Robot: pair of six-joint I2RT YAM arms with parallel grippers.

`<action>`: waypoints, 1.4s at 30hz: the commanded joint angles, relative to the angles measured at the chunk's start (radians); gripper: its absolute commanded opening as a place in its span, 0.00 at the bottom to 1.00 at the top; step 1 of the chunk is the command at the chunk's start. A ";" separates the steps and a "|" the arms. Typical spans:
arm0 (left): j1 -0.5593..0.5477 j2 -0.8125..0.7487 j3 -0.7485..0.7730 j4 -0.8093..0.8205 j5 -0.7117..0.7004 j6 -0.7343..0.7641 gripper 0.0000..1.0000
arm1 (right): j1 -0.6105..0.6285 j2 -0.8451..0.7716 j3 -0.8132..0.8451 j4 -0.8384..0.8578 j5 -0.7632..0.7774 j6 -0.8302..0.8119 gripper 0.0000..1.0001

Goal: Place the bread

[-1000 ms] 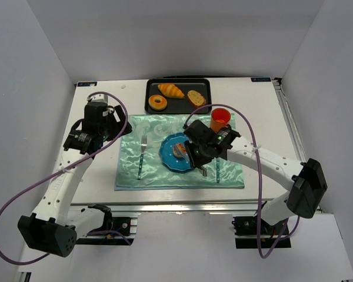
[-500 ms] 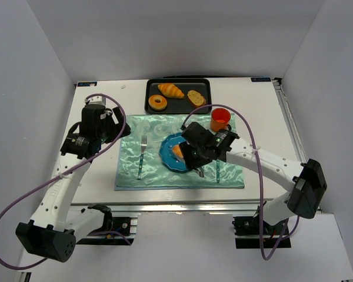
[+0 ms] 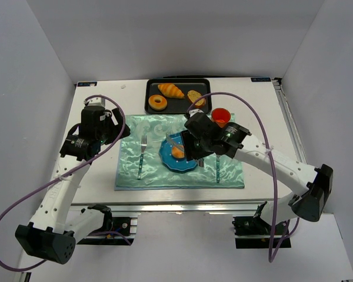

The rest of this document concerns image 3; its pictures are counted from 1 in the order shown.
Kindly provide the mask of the small round bun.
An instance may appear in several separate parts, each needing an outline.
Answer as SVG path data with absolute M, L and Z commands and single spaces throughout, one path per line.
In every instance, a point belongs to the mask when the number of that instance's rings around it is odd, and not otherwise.
M 176 146 L 172 147 L 171 155 L 176 159 L 183 159 L 185 157 L 184 152 L 181 149 L 177 148 Z

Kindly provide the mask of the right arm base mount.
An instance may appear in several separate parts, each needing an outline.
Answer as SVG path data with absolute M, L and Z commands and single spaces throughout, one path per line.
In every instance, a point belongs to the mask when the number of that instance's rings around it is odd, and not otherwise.
M 235 216 L 232 225 L 236 236 L 237 249 L 268 249 L 270 243 L 271 225 L 260 218 L 260 212 L 267 202 L 258 206 L 254 216 Z M 275 250 L 278 243 L 281 249 L 291 248 L 288 238 L 289 228 L 286 221 L 275 226 L 272 248 Z

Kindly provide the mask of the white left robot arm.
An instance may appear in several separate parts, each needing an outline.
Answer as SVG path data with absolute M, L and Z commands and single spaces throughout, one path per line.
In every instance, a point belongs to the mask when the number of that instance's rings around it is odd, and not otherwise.
M 29 223 L 15 231 L 15 238 L 28 255 L 58 264 L 67 263 L 77 243 L 89 234 L 113 228 L 111 209 L 103 204 L 88 206 L 71 222 L 67 222 L 67 215 L 101 147 L 111 147 L 130 134 L 119 107 L 107 110 L 104 103 L 92 98 L 84 104 L 81 121 L 69 130 L 59 152 L 54 183 Z

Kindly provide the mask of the metal serving tongs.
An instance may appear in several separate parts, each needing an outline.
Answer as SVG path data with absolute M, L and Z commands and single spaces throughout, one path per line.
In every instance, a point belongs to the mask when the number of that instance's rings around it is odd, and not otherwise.
M 177 143 L 174 141 L 174 139 L 171 137 L 169 133 L 165 134 L 166 141 L 173 147 L 176 147 L 178 150 L 182 151 L 183 153 L 185 152 L 183 145 Z

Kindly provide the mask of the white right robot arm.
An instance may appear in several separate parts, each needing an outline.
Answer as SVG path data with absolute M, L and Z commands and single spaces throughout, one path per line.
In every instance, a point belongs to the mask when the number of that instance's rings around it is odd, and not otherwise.
M 219 127 L 204 112 L 192 110 L 186 115 L 182 142 L 188 160 L 211 154 L 228 156 L 274 176 L 288 187 L 290 194 L 258 207 L 251 225 L 264 227 L 299 217 L 317 222 L 331 194 L 333 169 L 325 164 L 311 166 L 266 148 L 248 129 L 229 122 Z

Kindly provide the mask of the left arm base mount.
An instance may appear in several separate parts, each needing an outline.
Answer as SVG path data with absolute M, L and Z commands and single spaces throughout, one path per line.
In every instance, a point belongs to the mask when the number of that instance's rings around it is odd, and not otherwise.
M 113 216 L 111 209 L 103 204 L 94 204 L 82 209 L 85 211 L 97 210 L 104 215 L 103 226 L 92 231 L 87 237 L 78 242 L 79 245 L 90 246 L 130 246 L 134 242 L 137 227 L 137 218 L 130 216 Z

